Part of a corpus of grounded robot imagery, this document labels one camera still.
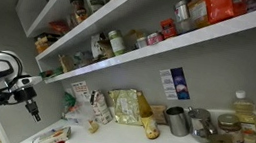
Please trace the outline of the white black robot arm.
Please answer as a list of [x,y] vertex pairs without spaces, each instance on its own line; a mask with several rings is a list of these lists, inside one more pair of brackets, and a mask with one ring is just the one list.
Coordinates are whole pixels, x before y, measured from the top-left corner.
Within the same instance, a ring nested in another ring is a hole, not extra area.
[[24,102],[25,108],[35,121],[40,121],[37,96],[34,86],[42,81],[41,76],[31,76],[23,70],[22,61],[13,51],[0,51],[0,105],[10,105]]

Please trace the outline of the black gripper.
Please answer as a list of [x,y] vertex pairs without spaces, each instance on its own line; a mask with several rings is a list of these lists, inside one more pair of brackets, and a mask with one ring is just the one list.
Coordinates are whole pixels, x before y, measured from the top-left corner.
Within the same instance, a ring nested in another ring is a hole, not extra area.
[[32,114],[35,122],[40,122],[41,117],[38,114],[38,107],[37,103],[33,100],[37,94],[33,87],[18,89],[14,92],[14,99],[18,102],[24,102],[25,108],[28,110],[29,113]]

